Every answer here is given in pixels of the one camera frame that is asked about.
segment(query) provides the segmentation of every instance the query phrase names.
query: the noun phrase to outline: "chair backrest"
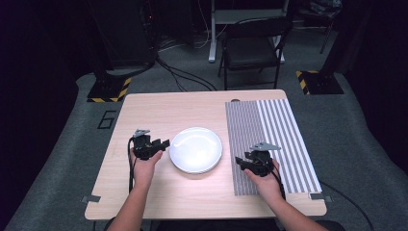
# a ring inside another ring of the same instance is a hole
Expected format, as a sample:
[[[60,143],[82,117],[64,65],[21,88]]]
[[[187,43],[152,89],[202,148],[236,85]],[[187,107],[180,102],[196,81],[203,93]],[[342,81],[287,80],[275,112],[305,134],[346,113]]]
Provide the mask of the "chair backrest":
[[[292,29],[286,17],[249,18],[229,26],[227,39],[285,36]]]

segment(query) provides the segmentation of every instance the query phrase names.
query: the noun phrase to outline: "striped cloth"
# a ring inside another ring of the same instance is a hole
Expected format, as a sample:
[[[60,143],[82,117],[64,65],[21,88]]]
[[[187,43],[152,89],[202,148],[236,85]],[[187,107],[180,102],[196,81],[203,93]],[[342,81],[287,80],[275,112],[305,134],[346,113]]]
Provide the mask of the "striped cloth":
[[[261,141],[281,147],[269,153],[280,164],[286,193],[321,192],[288,99],[226,102],[225,108],[235,195],[258,193],[235,157],[245,160],[244,152]]]

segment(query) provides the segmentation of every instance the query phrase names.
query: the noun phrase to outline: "human arm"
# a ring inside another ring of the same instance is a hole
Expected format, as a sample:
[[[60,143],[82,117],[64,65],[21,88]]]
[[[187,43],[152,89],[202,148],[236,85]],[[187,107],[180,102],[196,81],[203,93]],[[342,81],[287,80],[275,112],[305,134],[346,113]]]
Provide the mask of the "human arm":
[[[273,164],[276,166],[273,171],[277,175],[279,171],[279,164],[275,160],[273,160]],[[286,230],[326,230],[312,219],[300,213],[294,206],[282,198],[279,183],[271,173],[267,176],[260,177],[255,175],[249,169],[246,169],[244,172],[249,179],[255,183],[259,194],[276,217],[280,220]]]
[[[147,161],[143,161],[140,159],[136,160],[135,155],[131,155],[132,163],[135,163],[135,185],[123,203],[116,218],[109,226],[109,231],[140,230],[141,220],[146,205],[146,198],[153,179],[155,165],[162,158],[162,156],[163,151],[158,151],[152,158]]]

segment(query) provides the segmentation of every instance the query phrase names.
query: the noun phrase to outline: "person's left hand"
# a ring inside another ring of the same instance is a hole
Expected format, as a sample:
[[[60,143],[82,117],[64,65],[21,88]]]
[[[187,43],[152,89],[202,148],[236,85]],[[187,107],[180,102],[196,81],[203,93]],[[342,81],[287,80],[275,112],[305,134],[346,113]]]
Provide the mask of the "person's left hand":
[[[135,162],[136,156],[135,153],[133,152],[132,148],[132,163]],[[143,187],[145,189],[150,188],[153,175],[154,175],[154,169],[156,163],[162,158],[163,156],[163,151],[159,150],[152,158],[150,158],[147,161],[137,159],[134,167],[134,179],[135,179],[135,186],[134,187]]]

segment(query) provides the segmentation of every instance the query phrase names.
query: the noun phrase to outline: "white bowl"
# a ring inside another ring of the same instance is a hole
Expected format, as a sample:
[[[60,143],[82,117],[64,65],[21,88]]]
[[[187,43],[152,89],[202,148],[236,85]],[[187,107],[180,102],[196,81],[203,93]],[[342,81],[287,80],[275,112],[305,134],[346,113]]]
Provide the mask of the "white bowl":
[[[186,173],[204,173],[217,165],[222,144],[211,130],[192,127],[177,134],[171,141],[170,159]]]

